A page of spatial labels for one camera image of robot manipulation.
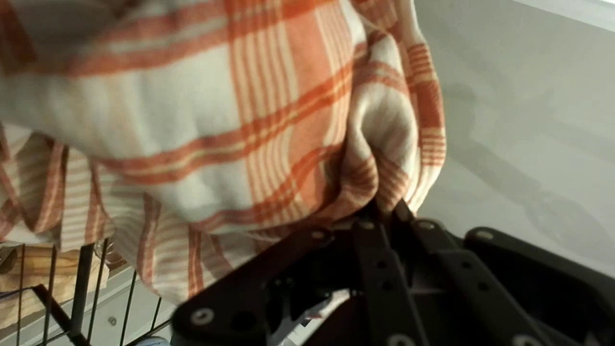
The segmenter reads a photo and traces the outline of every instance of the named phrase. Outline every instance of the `plaid cloth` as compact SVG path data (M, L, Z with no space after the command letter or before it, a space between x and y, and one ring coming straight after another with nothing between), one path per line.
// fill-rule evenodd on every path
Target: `plaid cloth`
M0 238L114 234L175 301L446 153L412 0L0 0L0 119Z

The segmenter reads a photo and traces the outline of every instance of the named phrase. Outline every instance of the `fabric fold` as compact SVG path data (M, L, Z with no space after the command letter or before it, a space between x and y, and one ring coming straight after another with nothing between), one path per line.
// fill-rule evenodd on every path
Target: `fabric fold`
M444 165L413 0L0 0L0 23L0 238L114 236L173 301L369 201L417 211Z

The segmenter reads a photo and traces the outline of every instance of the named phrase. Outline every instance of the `checkered fabric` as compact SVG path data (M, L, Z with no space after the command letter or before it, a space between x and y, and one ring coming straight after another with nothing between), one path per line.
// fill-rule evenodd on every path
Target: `checkered fabric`
M413 0L0 0L0 121L0 238L116 236L173 301L446 155Z

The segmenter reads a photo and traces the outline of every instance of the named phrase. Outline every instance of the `wire grid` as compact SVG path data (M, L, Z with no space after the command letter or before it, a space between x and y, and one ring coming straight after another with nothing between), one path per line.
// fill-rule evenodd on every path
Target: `wire grid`
M58 250L52 250L48 284L33 286L41 303L43 315L23 315L25 286L25 257L27 248L21 246L21 275L18 298L18 323L14 330L0 338L0 344L10 346L137 346L154 334L169 338L169 315L175 305L166 303L141 284L137 271L125 269L110 276L102 288L104 263L110 242L104 240L100 265L96 269L96 286L89 294L89 278L92 269L94 246L83 246L77 263L75 296L68 303L54 300L54 276Z

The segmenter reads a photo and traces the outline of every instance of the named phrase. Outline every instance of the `orange stripe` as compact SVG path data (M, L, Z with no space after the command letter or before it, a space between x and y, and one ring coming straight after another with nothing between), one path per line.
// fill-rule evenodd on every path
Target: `orange stripe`
M262 23L265 27L273 27L275 23L275 17L271 13L264 13L262 15ZM256 48L258 48L258 57L252 57L252 61L256 63L256 71L258 71L258 78L260 78L260 88L252 88L252 92L256 92L256 98L262 98L262 102L265 103L265 109L271 111L271 109L277 109L279 103L275 100L269 100L271 94L279 94L279 88L285 88L289 86L287 82L285 84L279 84L275 80L275 65L273 65L273 48L277 44L271 42L271 34L273 34L275 28L271 30L262 30L258 32L256 36L262 36L264 40L262 42L256 42ZM279 123L273 123L271 119L273 117L267 117L269 121L264 123L264 127L267 128L281 128L283 125L283 119L279 119ZM260 188L260 194L258 194L258 200L262 196L267 196L267 190L275 186L275 182L279 182L279 176L273 173L273 171L279 171L281 167L275 165L279 161L279 142L281 138L277 136L275 140L267 140L269 144L264 144L264 150L258 151L258 155L254 155L254 163L258 163L260 167L269 167L269 169L254 169L254 173L260 176L258 182L256 182L256 188Z
M229 130L229 132L215 134L215 136L196 138L196 140L192 140L192 142L189 142L189 144L185 144L185 146L181 146L177 150L162 151L162 153L148 155L148 157L131 157L131 159L98 157L96 161L104 163L108 169L114 169L114 171L156 169L158 165L171 165L175 161L181 161L187 155L191 155L191 153L194 153L196 150L202 150L202 148L219 150L219 148L229 148L229 146L240 144L250 136L258 136L260 128L271 130L271 128L264 127L264 123L269 117L275 117L275 121L271 121L271 123L279 123L281 119L289 119L289 113L294 107L304 107L304 105L314 103L314 102L317 102L321 105L323 98L325 100L331 98L331 90L335 90L338 86L342 86L346 90L348 82L350 82L350 73L352 73L352 67L346 65L344 69L340 69L337 75L333 75L323 84L319 84L319 86L308 90L306 94L302 94L296 102L287 103L285 107L273 111L271 115L254 119L252 123L242 125L237 130Z
M419 138L421 146L431 146L431 148L442 148L446 146L446 138L438 136L438 138Z
M419 53L419 52L425 52L425 50L429 50L429 46L425 42L421 42L421 44L410 46L406 52L408 53Z
M94 223L96 223L96 207L92 205L92 190L91 190L91 200L89 200L89 219L85 221L85 228L83 228L83 232L85 232L85 242L87 244L91 244L91 238L94 238L92 236L92 232L94 232Z
M252 205L250 209L225 209L219 211L200 223L194 223L192 226L204 232L210 232L217 226L221 226L223 223L256 223L256 209L260 211L258 215L262 217L271 217L275 213L279 213L292 198L294 198L294 188L292 184L296 184L298 188L306 182L306 176L310 173L310 169L317 169L319 161L327 161L333 153L337 151L337 146L327 146L327 148L317 148L314 151L310 151L306 157L302 157L294 167L292 173L289 175L289 178L285 182L279 184L279 188L267 196L264 201Z
M425 146L421 146L421 151L423 153L444 153L446 146L444 148L425 148Z
M410 61L431 61L431 52L429 50L413 52L408 57Z
M435 80L437 80L437 75L431 71L431 73L408 77L408 78L406 78L406 84L408 84L408 88L410 88L410 94L413 94L413 90L421 88L423 84L431 84L431 82L435 82Z
M377 180L377 171L373 169L375 161L367 159L356 167L344 167L344 180L352 182L356 192L371 190Z
M421 59L421 61L410 61L413 69L433 69L433 61L431 59Z
M427 167L442 167L444 165L444 157L442 159L423 159L421 165L427 165Z
M289 30L287 30L287 25L289 21L285 21L281 27L273 28L273 30L267 30L267 46L271 48L271 59L269 59L269 69L271 69L271 75L273 75L273 86L275 86L275 109L281 107L281 105L287 105L287 103L292 103L292 96L290 96L290 86L292 84L300 84L296 82L298 75L296 75L296 69L294 69L294 63L292 59L289 59L289 65L292 65L292 77L290 78L290 73L287 71L287 63L285 63L285 55L292 53L292 50L289 52Z
M46 173L46 184L43 194L43 203L39 211L39 219L35 223L35 232L50 230L62 219L62 205L64 205L64 155L66 146L54 142L50 153L50 167Z
M344 88L338 92L338 98L344 96L344 92L348 92L350 84L344 84ZM281 130L285 130L289 125L296 125L302 119L310 117L312 113L315 113L317 109L329 107L331 103L335 103L337 98L327 94L323 100L319 100L317 103L302 109L298 115L294 115L292 119L285 119L283 127L269 130L265 136L258 136L254 140L248 138L248 142L242 148L237 148L233 151L214 151L214 153L200 153L196 157L191 157L183 167L171 167L167 171L121 171L117 169L123 176L127 176L129 180L137 182L137 184L162 184L162 182L173 182L173 180L181 180L187 175L194 173L196 169L202 169L204 165L214 165L214 163L223 163L223 161L233 161L233 159L240 159L246 157L248 153L252 153L254 150L258 150L260 146L264 146L265 142L269 142L271 138L275 138Z
M89 223L87 223L87 244L98 242L104 238L104 217L102 207L94 196L94 188L91 190L91 207L89 207Z
M0 240L16 226L19 209L12 200L4 201L0 207Z
M444 107L440 86L435 80L412 86L417 98L417 119L421 128L444 128Z
M31 38L25 32L19 15L10 0L0 0L0 28L4 30L8 44L12 46L16 57L21 63L37 59L35 48L31 46Z
M427 155L421 157L421 161L431 161L431 163L433 163L433 161L444 161L444 159L446 159L444 153L440 153L440 155L429 155L429 153L427 153Z
M419 134L419 142L421 144L442 146L442 144L446 144L446 138L440 132L425 132L425 128L423 128L421 134Z
M19 201L19 196L16 192L16 186L12 182L12 178L6 175L4 167L0 165L0 186L6 192L8 200L14 201L14 205L23 211L23 205Z
M444 151L421 151L421 159L427 159L427 161L431 161L431 159L444 159L446 155L444 155Z
M442 138L442 127L423 127L421 138Z
M408 192L410 178L408 178L406 171L402 171L387 155L379 153L379 161L381 161L381 169L383 169L381 196L387 201L387 205L392 207Z
M254 32L254 36L248 38L248 40L240 40L237 44L237 52L239 52L237 53L237 63L242 65L242 69L237 69L237 73L244 73L244 80L246 82L242 86L235 84L235 88L244 92L244 100L248 102L246 103L248 107L240 109L242 111L240 113L242 125L252 123L254 119L258 119L262 115L260 107L258 107L260 94L271 92L271 90L264 88L264 75L262 75L264 55L260 52L262 42L256 40L262 34L262 32L258 32L258 27L264 27L262 19L265 15L267 13L256 15L254 27L250 28ZM265 123L260 123L256 132L258 134L265 132L264 127L265 127ZM250 136L246 136L246 138L248 140L244 144L244 150L260 148L254 142L250 144ZM264 192L265 190L264 169L260 167L260 163L262 163L260 155L262 153L264 153L262 150L256 151L254 155L248 155L248 151L242 153L242 157L246 157L246 171L248 171L248 184L250 184L250 190L252 190L252 200L262 200L265 196L265 192Z
M410 63L417 65L417 63L431 63L431 53L421 53L421 55L410 55Z
M141 278L148 284L154 286L154 234L158 228L158 219L160 219L160 203L154 201L154 198L144 196L144 223L141 230L141 242L139 242L139 273Z
M367 50L367 44L365 44L365 42L360 42L360 44L354 48L354 61L365 57L367 52L369 52L369 50Z
M429 150L429 151L444 151L446 144L429 144L429 142L421 142L421 150Z
M415 67L413 69L413 75L419 77L419 75L431 75L435 71L435 67Z
M379 23L377 23L377 21L379 21L377 2L379 2L379 0L369 0L367 5L365 5L367 17L369 17L369 21L375 21L375 25L379 25Z
M392 2L375 0L375 13L373 21L379 23L379 27L387 27L387 5Z
M367 36L369 46L377 44L379 40L387 38L388 32L381 28L373 28Z
M210 236L210 234L202 234L206 240L212 242L214 251L210 251L210 255L204 257L204 263L208 265L208 269L212 271L212 275L215 278L225 276L229 271L233 271L233 265L227 261L225 257L225 250L219 242L217 236Z
M231 21L235 21L235 15L239 13L235 9L237 2L227 2L225 5L227 5L227 17ZM244 88L250 84L250 73L248 73L248 67L250 67L248 63L250 61L246 63L246 44L250 44L250 40L248 42L246 40L239 40L240 34L237 32L237 28L239 28L237 25L229 25L229 34L231 34L229 36L231 73L233 73L233 86L235 86L235 94L237 94L237 109L239 109L239 117L240 117L239 132L240 132L242 138L250 138L250 132L252 132L252 130L248 130L250 125L252 125L254 132L258 132L258 128L262 128L262 127L260 127L258 119L250 121L248 115L246 115L248 113L246 109L252 109L252 105L254 105L254 100L250 98L250 92L244 92ZM260 186L254 184L256 175L254 175L254 169L250 167L250 163L252 163L252 159L248 157L244 161L246 178L248 178L248 186L250 186L250 200L256 200L258 194L260 194L260 190L258 190Z
M392 65L388 65L385 61L369 61L365 69L369 69L371 73L383 71L392 78L404 80L404 75L396 67L392 67Z
M191 242L191 246L189 246L189 296L187 298L192 298L194 294L198 294L204 288L204 276L202 276L202 269L200 269L200 265L202 265L200 232L191 232L189 242Z
M333 0L302 0L292 2L287 0L283 7L277 11L283 15L275 15L275 23L292 19L296 15L302 15L306 11L312 11L314 7L321 3L329 3ZM171 61L177 61L181 57L198 53L202 50L214 48L217 44L237 40L242 36L252 34L254 30L262 30L265 27L254 25L260 15L239 19L237 23L231 23L231 27L206 32L202 36L196 36L192 40L183 40L177 44L169 44L164 48L152 48L152 50L141 50L131 53L96 53L96 55L85 55L79 59L69 59L56 65L44 65L39 69L39 73L64 73L64 75L108 75L108 73L121 73L131 69L152 69L160 65L167 65Z
M421 163L423 165L442 165L446 161L446 157L423 157Z
M100 196L100 184L98 184L98 165L92 159L89 159L89 161L91 161L89 167L91 167L91 176L92 176L91 205L96 207L96 219L94 219L89 242L96 242L106 236L104 225L110 217L108 217L106 209L102 207L102 196Z

